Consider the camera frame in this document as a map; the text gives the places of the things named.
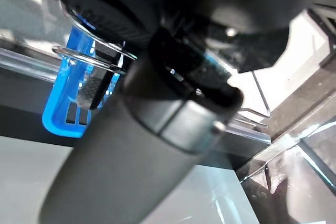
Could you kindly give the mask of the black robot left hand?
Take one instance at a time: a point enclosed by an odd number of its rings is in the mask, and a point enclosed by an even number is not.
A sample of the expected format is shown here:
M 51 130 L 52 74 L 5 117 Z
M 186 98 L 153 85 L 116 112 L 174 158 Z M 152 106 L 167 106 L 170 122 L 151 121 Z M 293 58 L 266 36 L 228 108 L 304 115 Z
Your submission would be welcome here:
M 40 223 L 140 223 L 222 137 L 228 84 L 273 66 L 316 0 L 60 0 L 134 61 L 54 180 Z

